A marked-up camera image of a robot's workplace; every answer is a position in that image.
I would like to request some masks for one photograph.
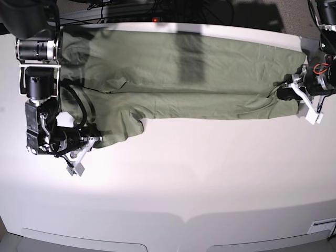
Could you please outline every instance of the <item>gray carpet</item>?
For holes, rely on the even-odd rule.
[[[211,11],[221,19],[231,17],[230,6],[224,0],[210,0],[213,2]],[[233,26],[270,30],[307,38],[319,39],[319,32],[314,27],[310,17],[306,0],[232,0],[235,16]],[[58,0],[61,14],[82,11],[87,4],[80,4],[68,0]],[[212,14],[207,17],[216,19]]]

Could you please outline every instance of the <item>orange wire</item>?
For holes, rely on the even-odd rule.
[[[326,66],[327,68],[326,68],[325,70],[321,71],[321,72],[316,72],[316,68],[319,67],[319,66],[321,66],[321,65]],[[327,64],[327,63],[317,64],[317,65],[314,67],[313,72],[314,72],[314,74],[316,74],[316,75],[321,75],[321,74],[325,73],[326,71],[328,71],[328,69],[329,69],[330,66],[331,66],[331,65],[330,65],[330,64]]]

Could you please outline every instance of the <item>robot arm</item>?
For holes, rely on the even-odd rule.
[[[56,27],[47,23],[46,11],[53,13]],[[102,136],[95,125],[86,122],[87,113],[76,92],[59,79],[61,33],[56,4],[52,0],[0,0],[0,15],[6,28],[17,38],[20,93],[29,99],[26,102],[27,149],[34,155],[62,157],[71,175],[82,175],[83,155],[102,141]],[[60,86],[73,95],[82,110],[82,121],[73,128],[57,125]]]

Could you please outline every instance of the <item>green garment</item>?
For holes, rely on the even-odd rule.
[[[64,32],[61,78],[74,81],[89,122],[109,146],[141,134],[141,119],[270,119],[296,114],[272,92],[301,52],[190,33]],[[81,111],[67,91],[62,109]]]

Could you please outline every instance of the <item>green pants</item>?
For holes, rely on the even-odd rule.
[[[306,56],[198,34],[65,31],[61,78],[71,80],[104,141],[144,131],[141,119],[270,119],[296,114],[272,92]],[[65,90],[62,110],[81,111]]]

